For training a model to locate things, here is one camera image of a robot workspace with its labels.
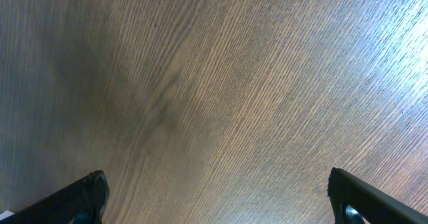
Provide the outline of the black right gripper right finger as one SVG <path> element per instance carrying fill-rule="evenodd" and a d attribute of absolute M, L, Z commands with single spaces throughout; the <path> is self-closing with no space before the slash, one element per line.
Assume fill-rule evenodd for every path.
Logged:
<path fill-rule="evenodd" d="M 335 224 L 427 224 L 427 216 L 406 206 L 343 169 L 333 168 L 328 197 Z"/>

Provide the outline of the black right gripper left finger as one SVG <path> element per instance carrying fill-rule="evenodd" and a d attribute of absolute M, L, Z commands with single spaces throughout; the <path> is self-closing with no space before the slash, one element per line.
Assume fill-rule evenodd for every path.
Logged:
<path fill-rule="evenodd" d="M 1 224 L 100 224 L 109 198 L 103 171 L 94 171 L 41 201 L 1 220 Z"/>

